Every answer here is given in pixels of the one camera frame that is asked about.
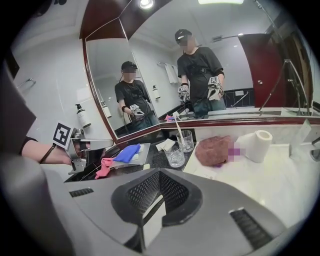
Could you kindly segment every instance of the white wall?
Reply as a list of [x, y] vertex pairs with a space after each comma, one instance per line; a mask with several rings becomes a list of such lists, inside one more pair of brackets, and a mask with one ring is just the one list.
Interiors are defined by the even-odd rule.
[[[29, 82], [19, 88], [27, 106], [37, 117], [28, 136], [52, 144], [58, 121], [80, 128], [75, 106], [79, 103], [91, 121], [91, 126], [84, 130], [86, 137], [111, 138], [89, 88], [82, 42], [77, 34], [46, 41], [20, 54], [13, 51], [13, 55], [20, 66], [15, 84], [18, 86], [29, 78], [36, 80], [32, 87]], [[72, 169], [67, 165], [51, 167], [64, 180]]]
[[108, 118], [108, 121], [113, 130], [125, 125], [123, 112], [121, 112], [119, 108], [115, 93], [115, 85], [118, 83], [118, 81], [119, 80], [116, 80], [114, 76], [105, 77], [94, 81], [96, 89], [100, 91], [101, 97], [105, 101], [105, 104], [108, 106], [111, 113], [111, 117]]
[[[168, 51], [148, 42], [138, 40], [134, 36], [129, 40], [130, 48], [140, 69], [145, 87], [158, 117], [180, 105], [178, 96], [179, 84], [170, 84], [166, 69], [158, 66], [159, 62], [177, 65]], [[161, 98], [153, 95], [156, 85]]]
[[254, 87], [245, 51], [237, 37], [225, 39], [224, 47], [212, 50], [223, 67], [225, 74], [224, 90]]

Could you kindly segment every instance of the ceiling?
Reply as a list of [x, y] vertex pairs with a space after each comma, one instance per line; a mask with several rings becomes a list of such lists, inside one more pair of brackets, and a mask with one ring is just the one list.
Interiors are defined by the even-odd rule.
[[[275, 2], [260, 2], [273, 19], [280, 13]], [[179, 48], [175, 41], [176, 31], [187, 29], [195, 35], [199, 44], [216, 48], [226, 41], [210, 43], [212, 37], [264, 33], [270, 25], [268, 17], [252, 0], [244, 0], [243, 4], [199, 4], [198, 0], [172, 0], [145, 21], [133, 37], [175, 51]]]
[[61, 36], [78, 34], [89, 0], [67, 0], [64, 5], [53, 4], [40, 17], [32, 17], [12, 44], [15, 55], [30, 47]]

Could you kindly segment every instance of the tissue paper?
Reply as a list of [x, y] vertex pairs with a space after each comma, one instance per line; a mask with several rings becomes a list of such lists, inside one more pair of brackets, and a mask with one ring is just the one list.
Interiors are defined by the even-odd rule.
[[266, 130], [257, 130], [255, 133], [240, 136], [234, 146], [245, 149], [245, 156], [251, 161], [262, 163], [272, 143], [273, 136]]

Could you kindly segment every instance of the pink cloth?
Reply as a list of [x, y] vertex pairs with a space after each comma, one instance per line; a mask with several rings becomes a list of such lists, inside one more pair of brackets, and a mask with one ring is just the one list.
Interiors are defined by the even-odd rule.
[[113, 158], [102, 158], [101, 159], [101, 170], [98, 170], [95, 174], [95, 180], [99, 179], [100, 177], [106, 177], [108, 173], [110, 173], [110, 167], [114, 163]]

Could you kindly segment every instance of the drinking glass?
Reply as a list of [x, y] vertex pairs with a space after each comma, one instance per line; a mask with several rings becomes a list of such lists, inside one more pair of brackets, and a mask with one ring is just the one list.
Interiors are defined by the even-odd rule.
[[190, 130], [182, 130], [181, 133], [184, 139], [184, 144], [182, 143], [180, 133], [178, 132], [176, 134], [176, 138], [178, 140], [180, 148], [185, 153], [191, 152], [195, 148], [194, 140], [192, 138], [192, 132]]
[[185, 155], [183, 150], [179, 146], [174, 145], [169, 149], [164, 147], [163, 151], [171, 167], [178, 168], [184, 165], [186, 161]]

